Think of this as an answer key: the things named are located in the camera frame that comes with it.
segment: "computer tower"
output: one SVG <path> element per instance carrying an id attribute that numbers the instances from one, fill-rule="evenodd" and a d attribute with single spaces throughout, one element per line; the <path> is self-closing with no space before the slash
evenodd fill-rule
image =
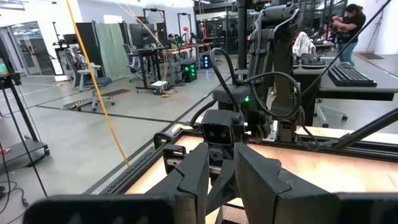
<path id="1" fill-rule="evenodd" d="M 195 62 L 190 64 L 181 65 L 182 79 L 185 83 L 190 83 L 198 79 L 197 67 Z"/>
<path id="2" fill-rule="evenodd" d="M 209 55 L 202 55 L 201 68 L 203 69 L 212 68 Z"/>

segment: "black desk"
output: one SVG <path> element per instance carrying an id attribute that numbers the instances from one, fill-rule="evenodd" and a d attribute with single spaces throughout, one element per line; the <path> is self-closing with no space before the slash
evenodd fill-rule
<path id="1" fill-rule="evenodd" d="M 45 143 L 40 142 L 37 139 L 36 133 L 34 132 L 32 124 L 30 123 L 29 118 L 28 118 L 28 116 L 26 114 L 24 105 L 22 104 L 21 99 L 19 98 L 19 95 L 17 93 L 17 90 L 15 89 L 15 86 L 14 86 L 13 82 L 15 82 L 16 85 L 21 85 L 22 84 L 21 81 L 20 81 L 20 78 L 19 78 L 19 74 L 18 73 L 7 74 L 7 75 L 2 74 L 2 75 L 0 75 L 0 80 L 1 80 L 4 88 L 10 88 L 11 89 L 12 94 L 14 95 L 15 101 L 17 102 L 19 111 L 21 112 L 21 115 L 24 118 L 25 124 L 26 124 L 27 129 L 29 130 L 29 133 L 30 133 L 30 137 L 25 136 L 24 142 L 20 142 L 18 144 L 15 144 L 15 145 L 9 146 L 9 147 L 3 146 L 4 149 L 6 149 L 6 148 L 11 149 L 9 152 L 4 154 L 6 162 L 11 162 L 11 161 L 13 161 L 15 159 L 18 159 L 18 158 L 26 155 L 27 154 L 26 150 L 25 150 L 25 145 L 26 145 L 26 147 L 28 148 L 28 151 L 30 153 L 34 152 L 34 151 L 37 151 L 39 149 L 42 149 L 42 148 L 44 149 L 44 154 L 42 156 L 40 156 L 39 158 L 36 158 L 33 161 L 33 164 L 36 164 L 37 162 L 39 162 L 42 159 L 44 159 L 45 156 L 50 155 L 50 150 L 49 150 L 48 145 L 46 145 Z M 30 167 L 33 164 L 32 163 L 27 164 L 27 167 Z"/>
<path id="2" fill-rule="evenodd" d="M 394 95 L 398 93 L 398 78 L 381 70 L 361 71 L 359 67 L 357 69 L 376 81 L 377 86 L 336 86 L 328 74 L 325 74 L 318 83 L 318 88 L 313 88 L 302 98 L 306 126 L 312 126 L 316 98 L 377 101 L 392 101 L 394 99 Z M 294 70 L 294 78 L 301 83 L 302 90 L 306 90 L 323 71 L 324 68 L 316 70 L 297 68 Z"/>
<path id="3" fill-rule="evenodd" d="M 154 88 L 148 87 L 148 82 L 147 82 L 147 75 L 144 67 L 144 57 L 147 58 L 153 58 L 154 63 L 152 63 L 152 72 L 155 73 L 155 66 L 157 70 L 157 78 L 158 80 L 162 80 L 162 75 L 160 74 L 160 66 L 159 66 L 159 54 L 163 50 L 163 47 L 156 47 L 156 48 L 150 48 L 150 49 L 137 49 L 135 50 L 132 54 L 129 54 L 129 57 L 139 57 L 140 65 L 141 65 L 141 73 L 142 73 L 142 82 L 144 83 L 144 86 L 137 86 L 137 90 L 155 90 Z"/>

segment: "white cloth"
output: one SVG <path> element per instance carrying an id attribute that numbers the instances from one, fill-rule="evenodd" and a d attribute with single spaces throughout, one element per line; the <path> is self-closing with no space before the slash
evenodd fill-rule
<path id="1" fill-rule="evenodd" d="M 293 54 L 301 56 L 302 54 L 315 54 L 317 48 L 311 42 L 306 33 L 300 32 L 293 45 Z"/>

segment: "jeans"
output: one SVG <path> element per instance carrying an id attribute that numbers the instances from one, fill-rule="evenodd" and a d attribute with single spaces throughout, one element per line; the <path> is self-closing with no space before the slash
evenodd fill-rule
<path id="1" fill-rule="evenodd" d="M 340 54 L 340 56 L 339 56 L 340 62 L 349 62 L 352 66 L 355 66 L 352 56 L 353 56 L 354 48 L 356 47 L 357 43 L 358 42 L 350 43 L 348 45 L 348 47 L 344 50 L 344 52 L 342 54 Z M 343 48 L 346 45 L 347 44 L 338 44 L 337 51 L 341 52 L 341 50 L 343 50 Z"/>

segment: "black shirt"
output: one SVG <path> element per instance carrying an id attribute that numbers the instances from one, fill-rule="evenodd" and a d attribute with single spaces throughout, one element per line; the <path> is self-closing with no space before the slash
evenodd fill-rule
<path id="1" fill-rule="evenodd" d="M 347 43 L 349 40 L 351 40 L 362 29 L 362 26 L 365 24 L 365 22 L 366 16 L 363 13 L 359 13 L 351 18 L 344 17 L 344 24 L 355 24 L 356 28 L 350 31 L 345 31 L 347 35 L 344 35 L 344 38 L 341 39 L 341 42 Z M 356 37 L 351 43 L 355 42 L 358 42 L 358 37 Z"/>

